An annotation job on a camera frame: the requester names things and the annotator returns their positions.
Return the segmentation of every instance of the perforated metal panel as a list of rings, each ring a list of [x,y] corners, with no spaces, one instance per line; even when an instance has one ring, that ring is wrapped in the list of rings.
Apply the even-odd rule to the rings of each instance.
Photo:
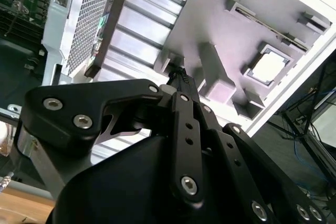
[[[97,33],[99,19],[107,0],[83,0],[80,9],[70,56],[67,62],[68,74],[90,57]]]

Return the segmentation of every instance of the blue cable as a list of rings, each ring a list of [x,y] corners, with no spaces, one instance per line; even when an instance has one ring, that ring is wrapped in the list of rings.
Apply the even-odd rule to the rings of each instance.
[[[320,173],[320,171],[318,171],[315,167],[313,167],[312,165],[308,164],[306,161],[302,160],[299,157],[299,152],[297,149],[297,145],[296,145],[296,141],[294,140],[294,153],[295,153],[295,157],[298,159],[298,161],[306,166],[307,168],[309,168],[310,170],[312,170],[316,176],[318,176],[319,178],[323,179],[324,181],[328,182],[328,180],[323,176],[323,174]]]

